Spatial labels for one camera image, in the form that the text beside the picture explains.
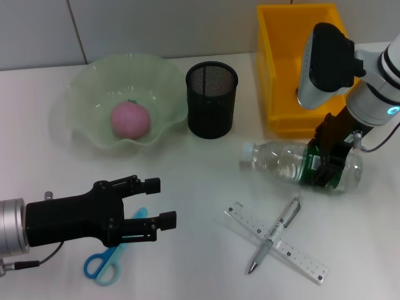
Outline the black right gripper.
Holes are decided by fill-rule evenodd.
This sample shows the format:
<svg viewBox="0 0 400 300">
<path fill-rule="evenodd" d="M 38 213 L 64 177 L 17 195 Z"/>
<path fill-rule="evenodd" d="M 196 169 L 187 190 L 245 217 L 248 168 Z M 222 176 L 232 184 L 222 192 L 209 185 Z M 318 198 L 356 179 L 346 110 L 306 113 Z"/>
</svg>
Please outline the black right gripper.
<svg viewBox="0 0 400 300">
<path fill-rule="evenodd" d="M 307 166 L 318 166 L 314 185 L 325 187 L 344 169 L 345 157 L 352 148 L 346 138 L 354 131 L 363 133 L 363 124 L 344 107 L 336 116 L 328 113 L 307 144 Z"/>
</svg>

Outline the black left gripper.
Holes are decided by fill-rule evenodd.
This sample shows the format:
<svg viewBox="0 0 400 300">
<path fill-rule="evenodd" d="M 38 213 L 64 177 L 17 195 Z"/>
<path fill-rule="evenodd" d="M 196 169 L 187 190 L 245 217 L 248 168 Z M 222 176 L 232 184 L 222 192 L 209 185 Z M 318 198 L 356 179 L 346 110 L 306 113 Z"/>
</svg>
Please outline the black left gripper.
<svg viewBox="0 0 400 300">
<path fill-rule="evenodd" d="M 95 182 L 82 195 L 26 205 L 25 230 L 31 247 L 80 238 L 96 238 L 106 247 L 154 242 L 157 231 L 175 229 L 176 211 L 156 217 L 124 220 L 123 199 L 161 192 L 158 177 L 141 181 L 136 175 Z"/>
</svg>

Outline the clear green-label water bottle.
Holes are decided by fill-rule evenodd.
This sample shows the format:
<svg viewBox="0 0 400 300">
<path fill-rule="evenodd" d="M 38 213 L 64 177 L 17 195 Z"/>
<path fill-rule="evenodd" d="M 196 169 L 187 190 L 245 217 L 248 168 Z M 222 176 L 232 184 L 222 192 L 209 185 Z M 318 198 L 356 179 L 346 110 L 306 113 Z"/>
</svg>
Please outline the clear green-label water bottle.
<svg viewBox="0 0 400 300">
<path fill-rule="evenodd" d="M 312 179 L 318 166 L 308 166 L 308 145 L 294 141 L 269 141 L 265 144 L 246 142 L 242 146 L 240 163 L 286 183 L 307 186 L 317 191 L 345 193 L 354 191 L 363 173 L 360 155 L 350 152 L 344 169 L 325 187 L 315 186 Z"/>
</svg>

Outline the pink peach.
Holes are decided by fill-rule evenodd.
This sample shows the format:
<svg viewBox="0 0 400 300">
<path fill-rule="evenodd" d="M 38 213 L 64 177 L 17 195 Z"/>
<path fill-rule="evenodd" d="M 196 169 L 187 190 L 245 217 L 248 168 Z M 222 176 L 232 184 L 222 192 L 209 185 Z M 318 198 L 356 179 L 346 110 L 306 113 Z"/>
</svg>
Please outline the pink peach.
<svg viewBox="0 0 400 300">
<path fill-rule="evenodd" d="M 111 112 L 111 128 L 121 139 L 137 139 L 151 128 L 149 111 L 135 101 L 124 101 Z"/>
</svg>

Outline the grey white pen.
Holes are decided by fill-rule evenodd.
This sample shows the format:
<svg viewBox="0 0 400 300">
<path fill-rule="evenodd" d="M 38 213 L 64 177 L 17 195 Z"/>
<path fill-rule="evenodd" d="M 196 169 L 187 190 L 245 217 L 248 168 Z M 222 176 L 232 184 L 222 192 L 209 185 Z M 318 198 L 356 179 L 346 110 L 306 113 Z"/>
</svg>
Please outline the grey white pen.
<svg viewBox="0 0 400 300">
<path fill-rule="evenodd" d="M 272 227 L 267 236 L 260 243 L 255 255 L 251 259 L 249 268 L 247 270 L 248 274 L 251 274 L 263 261 L 263 259 L 268 255 L 272 247 L 277 243 L 284 228 L 287 228 L 291 221 L 294 219 L 296 214 L 301 209 L 300 195 L 293 197 L 290 204 L 281 213 L 278 221 Z"/>
</svg>

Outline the blue scissors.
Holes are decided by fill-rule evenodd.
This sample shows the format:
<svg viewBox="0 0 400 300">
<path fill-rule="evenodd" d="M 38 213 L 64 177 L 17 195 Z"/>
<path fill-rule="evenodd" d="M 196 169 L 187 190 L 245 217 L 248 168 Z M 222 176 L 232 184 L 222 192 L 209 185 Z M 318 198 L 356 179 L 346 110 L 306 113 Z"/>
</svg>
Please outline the blue scissors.
<svg viewBox="0 0 400 300">
<path fill-rule="evenodd" d="M 108 247 L 105 251 L 92 254 L 83 265 L 83 273 L 88 279 L 92 279 L 99 286 L 110 286 L 114 284 L 121 275 L 121 265 L 119 260 L 126 249 L 126 243 L 116 247 Z M 99 266 L 89 270 L 89 265 L 93 261 L 99 261 Z"/>
</svg>

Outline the clear plastic ruler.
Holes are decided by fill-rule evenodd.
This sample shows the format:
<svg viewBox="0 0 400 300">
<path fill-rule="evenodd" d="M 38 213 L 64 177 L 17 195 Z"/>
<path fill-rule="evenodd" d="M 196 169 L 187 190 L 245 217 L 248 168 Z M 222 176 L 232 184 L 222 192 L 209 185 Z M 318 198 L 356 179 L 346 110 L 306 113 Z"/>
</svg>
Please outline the clear plastic ruler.
<svg viewBox="0 0 400 300">
<path fill-rule="evenodd" d="M 267 225 L 262 219 L 259 219 L 240 202 L 235 202 L 224 211 L 223 221 L 227 227 L 239 234 L 242 234 L 242 236 L 254 243 L 257 246 L 257 249 L 277 222 L 276 221 L 270 226 Z M 282 233 L 278 238 L 277 243 L 272 247 L 268 254 L 271 252 L 276 253 L 276 255 L 283 259 L 283 261 L 291 265 L 296 271 L 303 274 L 309 280 L 318 285 L 322 284 L 325 277 L 329 273 L 329 268 L 283 240 Z"/>
</svg>

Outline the black mesh pen cup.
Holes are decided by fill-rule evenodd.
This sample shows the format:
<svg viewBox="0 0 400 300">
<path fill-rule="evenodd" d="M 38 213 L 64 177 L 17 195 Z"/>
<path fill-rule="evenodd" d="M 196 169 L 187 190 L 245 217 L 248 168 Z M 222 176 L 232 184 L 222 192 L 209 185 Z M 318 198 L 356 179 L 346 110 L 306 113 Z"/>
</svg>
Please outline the black mesh pen cup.
<svg viewBox="0 0 400 300">
<path fill-rule="evenodd" d="M 186 74 L 187 122 L 189 129 L 203 139 L 217 139 L 233 126 L 238 75 L 229 65 L 205 61 Z"/>
</svg>

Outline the green glass fruit plate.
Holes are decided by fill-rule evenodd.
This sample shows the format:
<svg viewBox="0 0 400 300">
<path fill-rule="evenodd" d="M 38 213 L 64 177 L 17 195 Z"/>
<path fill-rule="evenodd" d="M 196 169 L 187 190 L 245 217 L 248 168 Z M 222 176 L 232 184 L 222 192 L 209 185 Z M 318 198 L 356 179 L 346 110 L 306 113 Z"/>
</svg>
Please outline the green glass fruit plate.
<svg viewBox="0 0 400 300">
<path fill-rule="evenodd" d="M 152 54 L 113 54 L 92 62 L 69 83 L 64 99 L 67 126 L 99 149 L 151 145 L 188 115 L 185 75 Z M 150 114 L 144 136 L 122 139 L 113 131 L 111 113 L 125 102 Z"/>
</svg>

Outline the yellow plastic bin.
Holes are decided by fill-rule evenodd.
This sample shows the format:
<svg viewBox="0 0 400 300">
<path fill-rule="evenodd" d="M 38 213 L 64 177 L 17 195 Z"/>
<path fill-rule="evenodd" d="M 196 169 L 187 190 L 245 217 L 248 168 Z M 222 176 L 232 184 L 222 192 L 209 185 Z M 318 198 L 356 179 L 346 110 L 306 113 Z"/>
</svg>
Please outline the yellow plastic bin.
<svg viewBox="0 0 400 300">
<path fill-rule="evenodd" d="M 263 4 L 257 7 L 259 24 L 256 69 L 259 112 L 267 136 L 311 139 L 327 113 L 345 105 L 343 95 L 309 111 L 297 100 L 301 59 L 309 34 L 320 22 L 345 27 L 334 4 Z"/>
</svg>

